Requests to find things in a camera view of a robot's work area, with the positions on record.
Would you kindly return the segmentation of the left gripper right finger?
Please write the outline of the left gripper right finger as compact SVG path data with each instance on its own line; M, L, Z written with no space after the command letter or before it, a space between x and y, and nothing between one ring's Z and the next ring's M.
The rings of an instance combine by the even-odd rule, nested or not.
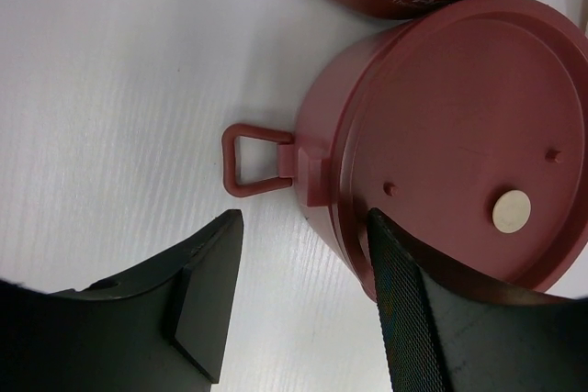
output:
M584 391L587 302L511 285L417 240L382 211L367 239L396 391Z

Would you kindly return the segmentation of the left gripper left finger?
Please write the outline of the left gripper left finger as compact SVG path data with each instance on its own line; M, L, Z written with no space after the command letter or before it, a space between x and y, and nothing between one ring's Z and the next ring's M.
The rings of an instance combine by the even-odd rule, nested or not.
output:
M1 284L4 391L208 391L221 378L243 246L230 209L88 288Z

